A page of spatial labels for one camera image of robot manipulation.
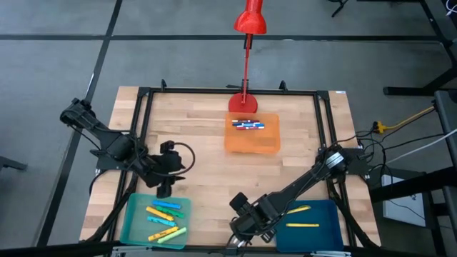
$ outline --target yellow crayon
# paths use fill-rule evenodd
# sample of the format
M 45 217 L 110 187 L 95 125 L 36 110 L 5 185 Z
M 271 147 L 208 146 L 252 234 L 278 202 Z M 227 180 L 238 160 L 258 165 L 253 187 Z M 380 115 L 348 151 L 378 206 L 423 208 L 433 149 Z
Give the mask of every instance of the yellow crayon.
M 290 210 L 287 212 L 287 214 L 291 214 L 291 213 L 295 213 L 295 212 L 299 212 L 299 211 L 306 211 L 306 210 L 309 210 L 311 207 L 310 206 L 300 206 L 298 208 L 295 208 L 294 210 Z
M 161 237 L 164 237 L 166 235 L 169 235 L 169 234 L 171 234 L 171 233 L 173 233 L 175 231 L 178 231 L 178 227 L 177 226 L 174 226 L 173 228 L 169 228 L 167 230 L 164 230 L 162 232 L 158 232 L 158 233 L 156 233 L 156 234 L 154 234 L 152 236 L 149 236 L 148 240 L 149 241 L 153 241 L 153 240 L 156 240 L 157 238 L 161 238 Z
M 287 223 L 286 226 L 288 227 L 295 227 L 295 228 L 318 228 L 319 224 L 309 224 L 309 223 Z
M 174 218 L 170 215 L 166 215 L 165 213 L 161 212 L 161 211 L 157 211 L 155 208 L 152 208 L 152 207 L 146 207 L 146 210 L 152 214 L 155 214 L 161 218 L 165 218 L 166 220 L 168 221 L 173 221 Z

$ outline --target cable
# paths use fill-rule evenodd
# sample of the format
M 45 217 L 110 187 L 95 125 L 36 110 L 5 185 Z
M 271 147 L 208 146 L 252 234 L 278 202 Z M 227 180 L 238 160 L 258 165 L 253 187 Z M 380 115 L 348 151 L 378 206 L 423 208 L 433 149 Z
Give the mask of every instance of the cable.
M 416 142 L 416 141 L 420 141 L 420 140 L 424 140 L 424 139 L 428 139 L 428 138 L 434 138 L 434 137 L 437 137 L 437 136 L 444 136 L 443 133 L 440 133 L 440 134 L 436 134 L 436 135 L 431 135 L 431 136 L 424 136 L 424 137 L 421 137 L 421 138 L 416 138 L 416 139 L 413 139 L 413 140 L 410 140 L 410 141 L 406 141 L 404 143 L 400 143 L 398 145 L 395 145 L 395 146 L 389 146 L 389 147 L 386 147 L 384 150 L 387 151 L 387 150 L 390 150 L 390 149 L 393 149 L 393 148 L 397 148 L 397 147 L 400 147 L 400 146 L 404 146 L 408 143 L 413 143 L 413 142 Z
M 84 133 L 82 131 L 79 131 L 78 129 L 76 129 L 75 127 L 73 127 L 72 125 L 69 125 L 70 128 L 72 128 L 73 130 L 75 130 L 76 132 L 80 133 L 81 136 L 83 136 L 85 139 L 89 140 L 89 142 L 91 142 L 95 147 L 97 147 L 97 149 L 100 151 L 100 147 L 97 146 L 97 144 L 92 141 L 92 139 L 90 139 L 88 136 L 84 135 Z
M 368 132 L 368 133 L 365 134 L 365 135 L 357 135 L 358 133 L 361 133 L 361 132 Z M 355 134 L 354 136 L 352 136 L 352 137 L 350 137 L 350 138 L 347 138 L 347 139 L 342 139 L 342 140 L 335 141 L 335 142 L 332 143 L 332 145 L 335 144 L 335 143 L 340 143 L 340 142 L 349 141 L 349 140 L 351 140 L 351 139 L 353 139 L 353 138 L 355 138 L 355 137 L 364 137 L 364 136 L 368 136 L 368 135 L 371 135 L 373 132 L 374 132 L 374 128 L 372 128 L 370 131 L 357 131 L 356 134 Z
M 376 186 L 376 185 L 378 185 L 378 184 L 381 183 L 382 175 L 384 175 L 384 170 L 385 170 L 385 168 L 387 168 L 387 169 L 388 169 L 388 172 L 389 172 L 390 174 L 392 174 L 390 168 L 387 167 L 387 165 L 386 165 L 387 157 L 386 157 L 385 148 L 384 148 L 383 144 L 382 144 L 380 141 L 377 141 L 377 140 L 372 139 L 372 138 L 361 138 L 360 140 L 372 141 L 372 142 L 373 142 L 373 143 L 372 143 L 373 147 L 374 147 L 374 144 L 378 144 L 378 145 L 381 147 L 381 149 L 382 149 L 382 153 L 383 153 L 383 163 L 380 163 L 380 164 L 374 166 L 373 168 L 371 168 L 370 170 L 368 170 L 368 174 L 370 174 L 370 172 L 372 172 L 374 169 L 376 169 L 376 168 L 378 168 L 378 167 L 381 167 L 381 170 L 379 171 L 379 180 L 378 180 L 378 183 L 375 183 L 374 185 L 371 185 L 371 184 L 369 184 L 369 183 L 367 182 L 367 184 L 368 184 L 369 186 Z
M 424 113 L 426 113 L 426 112 L 428 112 L 428 111 L 432 111 L 432 110 L 434 110 L 434 109 L 435 109 L 435 106 L 430 106 L 430 107 L 428 107 L 427 109 L 425 109 L 425 110 L 423 110 L 423 111 L 420 111 L 420 112 L 417 113 L 417 114 L 412 115 L 411 117 L 407 118 L 407 119 L 404 120 L 404 121 L 401 121 L 400 123 L 398 123 L 398 124 L 396 124 L 396 125 L 394 125 L 394 126 L 385 126 L 384 129 L 397 129 L 398 127 L 400 127 L 400 126 L 404 125 L 405 123 L 407 123 L 407 122 L 409 122 L 409 121 L 415 119 L 416 117 L 421 116 L 422 114 L 424 114 Z
M 448 13 L 446 14 L 446 16 L 450 16 L 452 13 L 457 13 L 457 11 L 454 10 L 456 7 L 457 4 L 454 7 L 449 8 L 449 0 L 446 1 L 446 9 L 448 9 Z
M 194 167 L 194 164 L 195 164 L 195 153 L 194 153 L 194 150 L 192 150 L 192 148 L 186 144 L 186 143 L 181 143 L 181 142 L 176 142 L 174 144 L 175 146 L 185 146 L 192 154 L 192 163 L 189 167 L 187 167 L 185 170 L 183 171 L 178 171 L 178 172 L 175 172 L 175 173 L 170 173 L 169 175 L 170 176 L 177 176 L 177 175 L 181 175 L 181 174 L 184 174 L 186 173 L 187 171 L 190 171 L 192 167 Z
M 157 172 L 154 172 L 152 171 L 154 174 L 156 174 L 157 176 L 165 176 L 165 177 L 170 177 L 170 176 L 177 176 L 177 175 L 182 175 L 184 173 L 186 173 L 187 171 L 190 171 L 192 167 L 194 167 L 194 164 L 195 164 L 195 153 L 194 153 L 194 150 L 192 150 L 192 148 L 186 144 L 186 143 L 181 143 L 181 142 L 176 142 L 174 143 L 174 145 L 176 146 L 185 146 L 192 154 L 192 163 L 189 167 L 187 167 L 186 169 L 184 169 L 183 171 L 177 171 L 175 173 L 169 173 L 169 174 L 162 174 L 162 173 L 157 173 Z M 137 147 L 135 146 L 135 149 L 136 149 L 136 157 L 138 160 L 141 160 L 139 155 L 138 155 L 138 151 L 137 151 Z
M 91 185 L 89 186 L 89 195 L 92 194 L 92 187 L 94 186 L 95 181 L 99 178 L 99 176 L 103 175 L 106 170 L 100 170 L 100 172 L 92 179 Z
M 373 133 L 371 133 L 370 138 L 371 138 L 372 141 L 374 141 Z M 373 150 L 371 151 L 370 160 L 367 160 L 366 163 L 370 163 L 370 162 L 373 160 L 373 158 L 374 158 L 374 143 L 372 144 L 372 148 L 373 148 Z
M 421 116 L 417 117 L 416 119 L 414 119 L 414 120 L 412 120 L 412 121 L 409 121 L 409 122 L 406 123 L 406 124 L 403 124 L 402 126 L 400 126 L 399 128 L 397 128 L 395 131 L 390 132 L 389 135 L 384 136 L 383 139 L 381 140 L 381 142 L 384 142 L 384 140 L 386 140 L 386 138 L 388 138 L 388 137 L 391 136 L 392 134 L 398 132 L 400 129 L 406 127 L 407 125 L 412 124 L 414 121 L 419 120 L 420 118 L 424 117 L 424 116 L 427 115 L 427 114 L 433 113 L 433 111 L 434 111 L 434 110 L 429 111 L 428 113 L 422 114 Z
M 227 243 L 226 243 L 226 249 L 227 249 L 227 247 L 229 247 L 229 244 L 230 244 L 231 240 L 234 238 L 234 236 L 235 236 L 235 234 L 231 234 L 231 236 L 228 238 L 228 241 L 227 241 Z
M 390 201 L 391 203 L 393 203 L 394 205 L 398 206 L 398 207 L 402 207 L 402 208 L 407 208 L 409 211 L 411 211 L 412 213 L 416 214 L 419 218 L 422 218 L 423 220 L 425 220 L 425 218 L 423 216 L 421 216 L 419 213 L 416 213 L 412 208 L 409 208 L 408 206 L 402 206 L 401 204 L 397 204 L 397 203 L 394 203 L 392 200 L 387 200 L 387 201 Z M 447 228 L 447 229 L 452 229 L 451 227 L 448 227 L 448 226 L 441 226 L 441 228 Z
M 449 136 L 451 136 L 451 135 L 454 134 L 455 132 L 457 132 L 457 128 L 454 129 L 453 131 L 447 133 L 445 136 L 441 137 L 440 139 L 437 139 L 437 140 L 435 140 L 435 141 L 433 141 L 433 142 L 431 142 L 431 143 L 429 143 L 429 144 L 426 144 L 425 146 L 419 147 L 419 148 L 417 148 L 417 149 L 415 149 L 415 150 L 409 151 L 408 153 L 402 154 L 402 155 L 400 155 L 399 157 L 394 158 L 393 160 L 388 161 L 386 164 L 388 164 L 388 163 L 393 163 L 394 161 L 397 161 L 397 160 L 399 160 L 399 159 L 401 159 L 401 158 L 403 158 L 403 157 L 405 157 L 405 156 L 408 156 L 408 155 L 410 155 L 410 154 L 412 154 L 412 153 L 415 153 L 415 152 L 420 151 L 420 150 L 423 150 L 423 149 L 425 149 L 425 148 L 427 148 L 427 147 L 429 147 L 429 146 L 432 146 L 432 145 L 434 145 L 435 143 L 438 143 L 439 141 L 442 141 L 442 140 L 448 138 Z

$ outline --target blue tray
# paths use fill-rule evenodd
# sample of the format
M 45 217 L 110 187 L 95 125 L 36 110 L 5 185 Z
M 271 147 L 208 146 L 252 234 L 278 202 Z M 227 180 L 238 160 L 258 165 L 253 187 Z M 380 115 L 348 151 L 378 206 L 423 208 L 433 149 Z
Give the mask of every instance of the blue tray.
M 282 253 L 312 251 L 341 251 L 340 223 L 336 205 L 332 200 L 295 201 L 289 210 L 303 205 L 311 208 L 307 211 L 286 214 L 277 225 L 276 248 Z M 317 228 L 290 228 L 286 223 L 318 223 Z

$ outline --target teal tray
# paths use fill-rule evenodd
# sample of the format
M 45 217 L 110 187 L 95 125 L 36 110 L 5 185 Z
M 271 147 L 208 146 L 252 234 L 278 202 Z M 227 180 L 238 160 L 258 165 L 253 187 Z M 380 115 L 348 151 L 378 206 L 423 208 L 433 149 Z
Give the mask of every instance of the teal tray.
M 184 213 L 184 218 L 174 217 L 174 222 L 179 228 L 187 228 L 187 232 L 175 238 L 168 240 L 165 243 L 157 243 L 157 240 L 148 241 L 148 237 L 155 233 L 164 231 L 170 226 L 161 223 L 154 223 L 147 220 L 148 216 L 153 216 L 152 213 L 146 211 L 147 206 L 154 207 L 153 200 L 165 201 L 168 203 L 177 203 L 181 205 L 181 209 L 177 210 Z M 182 249 L 186 245 L 187 236 L 189 234 L 189 220 L 191 216 L 191 200 L 188 198 L 168 197 L 157 199 L 156 196 L 146 195 L 142 193 L 133 193 L 127 204 L 124 224 L 122 226 L 120 242 L 134 244 L 140 246 L 154 246 L 172 249 Z

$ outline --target marker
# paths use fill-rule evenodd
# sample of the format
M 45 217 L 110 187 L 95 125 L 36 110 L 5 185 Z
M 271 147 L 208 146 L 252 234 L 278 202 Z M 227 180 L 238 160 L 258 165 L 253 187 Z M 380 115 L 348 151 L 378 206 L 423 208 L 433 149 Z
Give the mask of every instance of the marker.
M 247 124 L 261 124 L 260 122 L 235 122 L 232 126 L 243 126 Z
M 152 201 L 152 204 L 155 205 L 155 206 L 163 206 L 163 207 L 168 207 L 168 208 L 175 208 L 175 209 L 180 209 L 181 206 L 177 203 L 167 203 L 167 202 L 163 202 L 163 201 L 157 201 L 157 200 L 154 200 Z
M 163 212 L 160 212 L 160 211 L 157 211 L 155 208 L 152 208 L 152 207 L 146 207 L 146 210 L 152 214 L 155 214 L 161 218 L 165 218 L 166 220 L 169 220 L 169 221 L 173 221 L 174 218 L 171 217 L 170 215 L 166 215 L 165 213 Z
M 173 216 L 178 217 L 178 218 L 184 218 L 184 214 L 180 213 L 179 211 L 170 210 L 170 209 L 167 209 L 167 208 L 162 207 L 162 206 L 156 206 L 156 209 L 161 211 L 161 212 L 163 212 L 163 213 L 170 214 L 170 215 L 173 215 Z
M 153 216 L 148 216 L 148 221 L 154 222 L 154 223 L 162 223 L 163 225 L 167 226 L 176 226 L 176 222 L 173 221 L 167 221 L 162 218 L 156 218 Z
M 161 238 L 161 237 L 164 237 L 166 235 L 169 235 L 173 232 L 176 232 L 178 231 L 178 227 L 177 226 L 174 226 L 173 228 L 169 228 L 169 229 L 166 229 L 164 231 L 161 231 L 161 232 L 158 232 L 158 233 L 155 233 L 154 235 L 152 236 L 148 236 L 148 240 L 149 241 L 153 241 L 153 240 L 156 240 L 157 238 Z
M 186 231 L 187 231 L 187 228 L 186 228 L 186 227 L 181 228 L 180 230 L 178 230 L 178 231 L 175 232 L 175 233 L 171 233 L 171 234 L 167 235 L 167 236 L 164 237 L 164 238 L 160 238 L 159 240 L 157 240 L 157 243 L 163 243 L 163 242 L 165 242 L 165 241 L 168 241 L 168 240 L 170 240 L 170 239 L 172 239 L 172 238 L 175 238 L 175 237 L 177 237 L 177 236 L 179 236 L 179 235 L 185 233 Z
M 265 126 L 265 124 L 261 124 L 261 123 L 242 124 L 242 125 L 238 125 L 238 126 L 236 126 L 236 127 L 242 127 L 242 126 Z
M 231 120 L 231 122 L 260 122 L 259 120 Z
M 257 130 L 264 129 L 265 127 L 236 127 L 236 130 Z

